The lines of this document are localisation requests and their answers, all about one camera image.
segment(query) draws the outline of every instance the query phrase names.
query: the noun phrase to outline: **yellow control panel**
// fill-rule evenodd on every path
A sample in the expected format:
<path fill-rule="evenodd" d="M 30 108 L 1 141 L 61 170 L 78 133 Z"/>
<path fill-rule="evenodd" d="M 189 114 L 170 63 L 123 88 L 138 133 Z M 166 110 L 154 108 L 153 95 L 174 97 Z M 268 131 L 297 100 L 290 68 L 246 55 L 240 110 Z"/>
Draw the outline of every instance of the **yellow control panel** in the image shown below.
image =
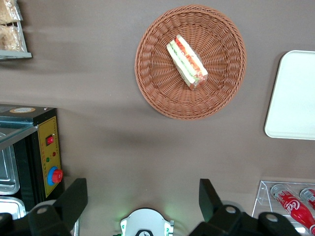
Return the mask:
<path fill-rule="evenodd" d="M 55 189 L 63 177 L 60 164 L 57 119 L 51 119 L 38 125 L 41 164 L 45 183 L 46 197 Z"/>

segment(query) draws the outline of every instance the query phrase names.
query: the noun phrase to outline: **emergency stop button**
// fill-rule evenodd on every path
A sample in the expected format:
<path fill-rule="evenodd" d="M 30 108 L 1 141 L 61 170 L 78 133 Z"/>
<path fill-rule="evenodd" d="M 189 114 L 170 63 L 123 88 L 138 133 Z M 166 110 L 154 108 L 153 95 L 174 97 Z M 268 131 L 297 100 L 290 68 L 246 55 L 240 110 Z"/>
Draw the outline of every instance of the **emergency stop button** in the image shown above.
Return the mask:
<path fill-rule="evenodd" d="M 49 135 L 47 138 L 46 138 L 46 146 L 52 144 L 54 142 L 54 136 L 53 135 Z"/>
<path fill-rule="evenodd" d="M 62 179 L 63 171 L 61 169 L 58 169 L 57 166 L 52 167 L 47 176 L 48 184 L 50 186 L 53 186 L 55 183 L 60 183 Z"/>

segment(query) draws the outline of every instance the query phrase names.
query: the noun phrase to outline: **wicker basket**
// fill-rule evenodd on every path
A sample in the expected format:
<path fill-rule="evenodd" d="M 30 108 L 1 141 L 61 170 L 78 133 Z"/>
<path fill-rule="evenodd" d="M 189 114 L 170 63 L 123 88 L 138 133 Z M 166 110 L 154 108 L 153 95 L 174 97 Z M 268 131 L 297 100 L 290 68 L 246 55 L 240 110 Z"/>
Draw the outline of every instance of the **wicker basket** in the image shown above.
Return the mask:
<path fill-rule="evenodd" d="M 180 34 L 199 54 L 209 76 L 191 91 L 181 78 L 166 45 Z M 222 109 L 245 75 L 246 51 L 241 34 L 222 13 L 201 5 L 174 8 L 157 18 L 143 35 L 135 74 L 145 99 L 163 115 L 201 119 Z"/>

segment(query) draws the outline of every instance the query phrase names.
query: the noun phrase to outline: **plastic wrap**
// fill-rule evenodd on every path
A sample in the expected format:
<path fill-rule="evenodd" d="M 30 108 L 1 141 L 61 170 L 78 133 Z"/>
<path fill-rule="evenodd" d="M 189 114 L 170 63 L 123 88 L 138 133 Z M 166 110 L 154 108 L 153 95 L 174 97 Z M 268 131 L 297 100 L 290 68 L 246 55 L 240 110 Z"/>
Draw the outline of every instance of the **plastic wrap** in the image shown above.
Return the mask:
<path fill-rule="evenodd" d="M 16 0 L 0 0 L 0 24 L 21 21 L 22 16 Z"/>
<path fill-rule="evenodd" d="M 166 47 L 181 77 L 191 90 L 196 90 L 206 84 L 207 70 L 198 54 L 180 35 L 177 35 Z"/>
<path fill-rule="evenodd" d="M 24 52 L 16 26 L 0 25 L 0 50 Z"/>

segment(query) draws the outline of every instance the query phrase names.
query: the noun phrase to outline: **red bottle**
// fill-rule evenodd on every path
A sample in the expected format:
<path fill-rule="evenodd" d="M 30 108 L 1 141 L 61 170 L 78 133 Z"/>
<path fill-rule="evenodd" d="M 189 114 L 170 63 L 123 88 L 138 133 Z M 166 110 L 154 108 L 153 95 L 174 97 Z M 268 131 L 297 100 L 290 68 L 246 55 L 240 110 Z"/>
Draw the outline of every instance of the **red bottle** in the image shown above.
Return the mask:
<path fill-rule="evenodd" d="M 300 199 L 307 202 L 315 210 L 315 190 L 305 188 L 300 192 Z"/>
<path fill-rule="evenodd" d="M 276 184 L 270 190 L 271 195 L 283 206 L 291 217 L 304 225 L 315 235 L 315 220 L 310 210 L 290 193 L 283 184 Z"/>

